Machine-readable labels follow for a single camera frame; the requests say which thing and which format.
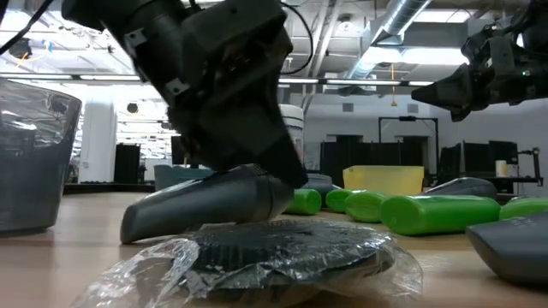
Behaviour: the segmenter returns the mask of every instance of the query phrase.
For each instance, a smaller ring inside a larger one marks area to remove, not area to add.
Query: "green plastic bottle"
[[[548,199],[546,198],[519,198],[508,202],[500,210],[500,219],[510,219],[525,216],[541,211],[548,211]]]
[[[316,215],[322,208],[322,196],[313,189],[295,190],[295,198],[284,214]]]
[[[401,235],[460,233],[497,221],[499,212],[497,201],[475,196],[392,197],[380,206],[383,224]]]
[[[380,222],[380,205],[386,197],[377,192],[356,192],[346,198],[346,214],[357,222]]]
[[[351,191],[348,189],[336,189],[327,193],[325,196],[325,204],[331,210],[337,213],[344,213],[345,201],[348,196],[359,191]]]

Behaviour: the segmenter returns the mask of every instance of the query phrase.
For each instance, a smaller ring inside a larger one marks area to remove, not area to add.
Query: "table surface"
[[[142,193],[67,196],[63,198],[57,225],[46,233],[0,239],[0,306],[67,307],[103,270],[131,258],[146,244],[120,246],[118,232],[125,208],[142,196]],[[331,213],[321,216],[348,219]],[[413,307],[538,308],[548,303],[548,293],[500,281],[464,235],[398,237],[398,240],[419,260],[425,275],[423,296]],[[363,299],[345,299],[327,293],[303,305],[333,306],[378,307]]]

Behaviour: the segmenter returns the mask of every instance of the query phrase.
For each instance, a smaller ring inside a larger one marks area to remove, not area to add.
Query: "gray trash can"
[[[0,234],[56,223],[80,108],[67,94],[0,80]]]

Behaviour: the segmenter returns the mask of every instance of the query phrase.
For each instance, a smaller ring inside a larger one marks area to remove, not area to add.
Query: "plastic bag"
[[[405,306],[417,261],[387,233],[327,220],[209,228],[106,270],[73,307],[287,307],[320,291]]]

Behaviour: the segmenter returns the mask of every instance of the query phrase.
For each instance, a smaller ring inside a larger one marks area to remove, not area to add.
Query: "yellow container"
[[[405,196],[422,193],[424,176],[422,166],[354,166],[342,172],[345,189]]]

